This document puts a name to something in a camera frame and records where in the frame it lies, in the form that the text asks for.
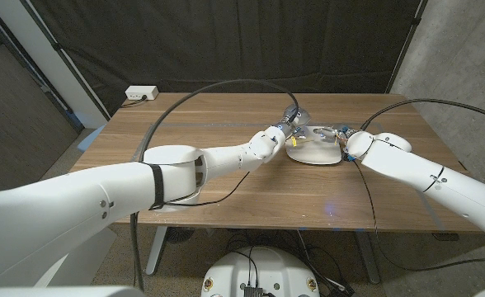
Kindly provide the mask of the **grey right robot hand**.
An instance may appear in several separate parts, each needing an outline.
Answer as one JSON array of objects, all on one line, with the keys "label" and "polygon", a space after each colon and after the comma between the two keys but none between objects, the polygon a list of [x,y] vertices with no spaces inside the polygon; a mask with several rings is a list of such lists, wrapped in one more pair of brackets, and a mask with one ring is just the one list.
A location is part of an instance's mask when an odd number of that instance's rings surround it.
[{"label": "grey right robot hand", "polygon": [[346,144],[348,139],[357,132],[357,130],[351,129],[348,126],[344,126],[340,129],[336,129],[333,126],[324,126],[319,128],[314,128],[313,132],[318,134],[321,138],[330,139],[337,144],[341,142]]}]

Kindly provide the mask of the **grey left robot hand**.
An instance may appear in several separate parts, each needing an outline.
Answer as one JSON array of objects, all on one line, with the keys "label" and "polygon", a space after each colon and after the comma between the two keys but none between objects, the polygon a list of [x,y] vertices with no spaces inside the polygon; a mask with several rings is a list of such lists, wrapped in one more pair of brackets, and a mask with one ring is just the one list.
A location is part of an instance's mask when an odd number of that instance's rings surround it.
[{"label": "grey left robot hand", "polygon": [[310,120],[311,116],[305,109],[292,104],[285,109],[283,118],[275,124],[275,127],[280,129],[286,138],[289,138],[293,134],[297,134]]}]

